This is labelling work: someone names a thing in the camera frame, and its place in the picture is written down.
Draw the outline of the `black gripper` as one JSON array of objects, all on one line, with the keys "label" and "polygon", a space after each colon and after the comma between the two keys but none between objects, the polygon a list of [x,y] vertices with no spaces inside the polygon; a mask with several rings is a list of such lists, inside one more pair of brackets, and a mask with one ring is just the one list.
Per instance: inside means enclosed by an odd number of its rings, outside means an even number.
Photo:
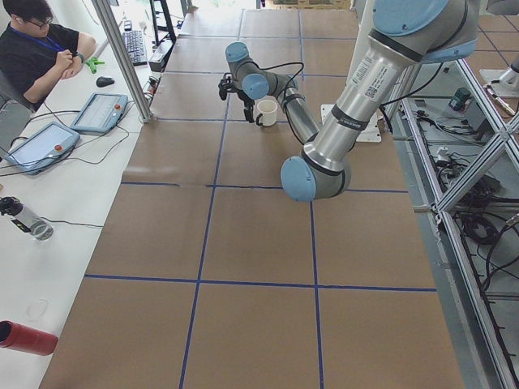
[{"label": "black gripper", "polygon": [[254,106],[255,101],[251,99],[242,89],[238,88],[234,83],[231,84],[231,91],[238,95],[238,98],[244,104],[244,116],[249,123],[254,122]]}]

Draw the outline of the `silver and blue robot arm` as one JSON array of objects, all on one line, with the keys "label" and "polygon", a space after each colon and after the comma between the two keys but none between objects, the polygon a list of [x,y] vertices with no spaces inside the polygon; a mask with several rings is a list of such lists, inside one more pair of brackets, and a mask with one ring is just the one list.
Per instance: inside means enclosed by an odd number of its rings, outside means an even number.
[{"label": "silver and blue robot arm", "polygon": [[376,1],[367,50],[322,124],[295,80],[261,69],[241,41],[225,49],[230,75],[221,87],[252,104],[273,96],[285,113],[300,155],[281,167],[285,193],[300,202],[340,195],[351,179],[348,152],[402,72],[421,63],[465,58],[477,42],[478,1]]}]

